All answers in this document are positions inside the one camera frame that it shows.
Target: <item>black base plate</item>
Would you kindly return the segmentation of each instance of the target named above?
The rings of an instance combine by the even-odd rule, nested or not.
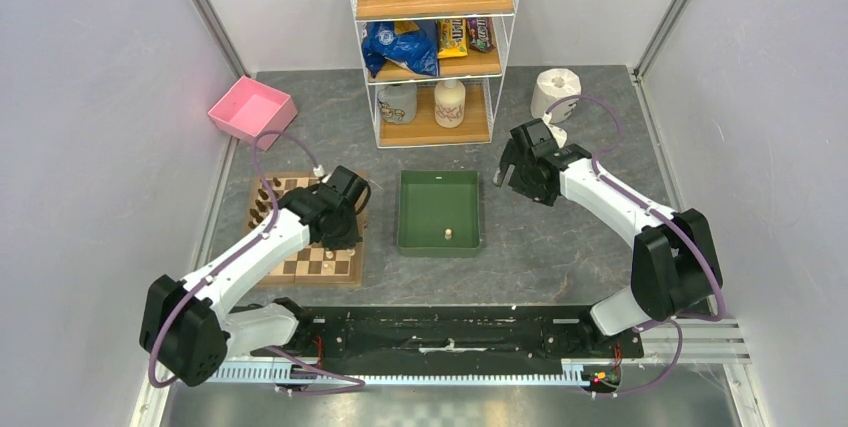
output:
[[[357,375],[560,374],[561,359],[612,359],[616,344],[624,358],[644,355],[641,339],[630,330],[587,349],[577,318],[589,307],[306,307],[313,321],[301,324],[284,348],[316,357],[312,341],[320,337],[323,367]],[[485,350],[419,350],[444,348],[451,339],[455,349]]]

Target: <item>green tray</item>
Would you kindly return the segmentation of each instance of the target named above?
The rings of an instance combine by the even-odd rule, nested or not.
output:
[[[480,252],[476,170],[400,173],[398,247],[409,257],[474,257]],[[445,239],[445,230],[453,235]]]

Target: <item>chessboard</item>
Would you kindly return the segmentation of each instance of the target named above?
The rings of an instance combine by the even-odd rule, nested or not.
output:
[[[318,183],[312,172],[268,172],[265,175],[278,199],[296,187]],[[270,213],[271,197],[262,187],[259,177],[254,177],[244,221],[245,234],[255,229]],[[259,281],[259,285],[359,285],[365,258],[365,213],[366,210],[363,210],[356,216],[362,241],[353,249],[331,251],[320,243],[314,243],[281,262]]]

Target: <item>snack bag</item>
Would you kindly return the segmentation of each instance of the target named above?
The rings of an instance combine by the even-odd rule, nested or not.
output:
[[[468,36],[471,37],[469,46],[478,52],[485,54],[495,49],[492,42],[492,19],[488,17],[468,19]]]
[[[439,59],[465,57],[468,55],[468,37],[465,21],[445,19],[439,21]]]
[[[435,21],[369,22],[362,35],[365,66],[376,77],[386,59],[422,75],[439,75]]]

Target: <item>white wall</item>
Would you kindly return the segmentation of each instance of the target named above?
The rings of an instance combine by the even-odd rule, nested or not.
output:
[[[359,68],[349,0],[211,0],[247,69]],[[521,0],[510,65],[633,66],[671,0]]]
[[[845,425],[848,4],[692,0],[647,93],[775,425]]]
[[[147,286],[183,275],[233,77],[190,0],[0,0],[0,412],[127,425]]]

